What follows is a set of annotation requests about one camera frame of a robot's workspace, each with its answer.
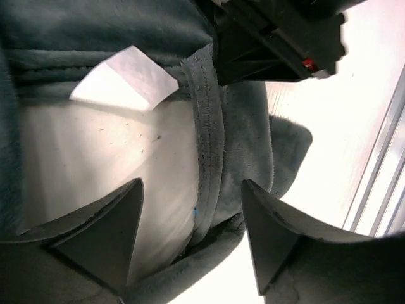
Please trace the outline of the zebra print pillowcase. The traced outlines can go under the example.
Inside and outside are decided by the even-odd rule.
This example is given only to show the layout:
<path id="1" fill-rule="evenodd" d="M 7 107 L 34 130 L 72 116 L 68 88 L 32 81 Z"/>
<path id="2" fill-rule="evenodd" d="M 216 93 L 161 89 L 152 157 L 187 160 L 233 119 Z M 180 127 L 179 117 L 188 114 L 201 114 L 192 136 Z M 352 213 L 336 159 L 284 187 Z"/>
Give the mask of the zebra print pillowcase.
<path id="1" fill-rule="evenodd" d="M 214 30 L 193 1 L 2 1 L 1 236 L 40 226 L 25 223 L 23 109 L 61 104 L 91 70 L 130 46 L 179 82 L 169 101 L 192 105 L 198 184 L 187 246 L 169 265 L 128 280 L 120 298 L 177 303 L 241 242 L 241 182 L 285 194 L 312 138 L 269 115 L 264 83 L 218 84 Z"/>

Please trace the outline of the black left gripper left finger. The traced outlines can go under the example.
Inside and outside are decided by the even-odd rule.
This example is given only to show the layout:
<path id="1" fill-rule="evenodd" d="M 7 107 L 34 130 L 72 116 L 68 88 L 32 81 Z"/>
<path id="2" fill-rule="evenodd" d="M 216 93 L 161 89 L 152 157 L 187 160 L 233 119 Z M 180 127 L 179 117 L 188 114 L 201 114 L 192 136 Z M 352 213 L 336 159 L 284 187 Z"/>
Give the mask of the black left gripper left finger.
<path id="1" fill-rule="evenodd" d="M 20 235 L 1 236 L 1 303 L 121 303 L 144 200 L 133 179 Z"/>

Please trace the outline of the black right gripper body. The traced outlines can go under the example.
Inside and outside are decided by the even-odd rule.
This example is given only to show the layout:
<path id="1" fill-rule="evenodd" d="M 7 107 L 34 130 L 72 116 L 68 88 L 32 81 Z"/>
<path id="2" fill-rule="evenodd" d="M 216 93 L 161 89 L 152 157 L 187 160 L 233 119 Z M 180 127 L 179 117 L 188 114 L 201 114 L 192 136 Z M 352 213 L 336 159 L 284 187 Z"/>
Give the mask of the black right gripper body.
<path id="1" fill-rule="evenodd" d="M 347 1 L 197 1 L 215 31 L 220 85 L 299 82 L 337 72 Z"/>

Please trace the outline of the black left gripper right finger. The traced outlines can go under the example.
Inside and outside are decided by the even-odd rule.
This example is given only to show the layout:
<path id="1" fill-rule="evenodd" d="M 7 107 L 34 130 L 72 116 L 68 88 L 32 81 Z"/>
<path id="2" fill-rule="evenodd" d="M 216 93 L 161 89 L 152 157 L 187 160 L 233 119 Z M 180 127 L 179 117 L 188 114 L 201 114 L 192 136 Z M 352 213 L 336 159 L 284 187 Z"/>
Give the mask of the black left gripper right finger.
<path id="1" fill-rule="evenodd" d="M 258 292 L 267 303 L 403 303 L 404 233 L 339 229 L 241 185 Z"/>

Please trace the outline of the white pillow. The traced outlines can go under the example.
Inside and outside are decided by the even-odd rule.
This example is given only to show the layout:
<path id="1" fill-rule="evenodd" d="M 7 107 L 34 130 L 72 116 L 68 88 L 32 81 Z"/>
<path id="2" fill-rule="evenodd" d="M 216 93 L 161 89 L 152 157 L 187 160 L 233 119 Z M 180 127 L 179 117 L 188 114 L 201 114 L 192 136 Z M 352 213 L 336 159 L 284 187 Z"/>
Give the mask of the white pillow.
<path id="1" fill-rule="evenodd" d="M 91 70 L 61 104 L 25 107 L 26 226 L 62 217 L 140 177 L 144 204 L 128 279 L 169 265 L 192 234 L 198 184 L 192 105 L 168 100 L 178 88 L 130 46 Z"/>

